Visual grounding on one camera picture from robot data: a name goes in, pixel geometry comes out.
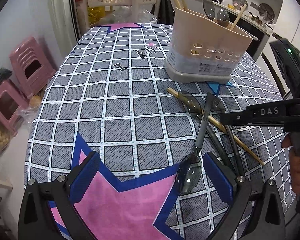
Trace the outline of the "person right hand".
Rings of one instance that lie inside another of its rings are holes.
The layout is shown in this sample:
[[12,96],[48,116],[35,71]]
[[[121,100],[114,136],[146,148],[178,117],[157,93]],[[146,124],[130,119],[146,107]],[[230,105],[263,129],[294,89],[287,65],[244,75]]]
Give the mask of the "person right hand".
[[292,190],[294,193],[300,195],[300,157],[296,156],[293,144],[290,140],[289,134],[285,136],[281,144],[282,148],[290,148],[289,163],[290,176],[292,178]]

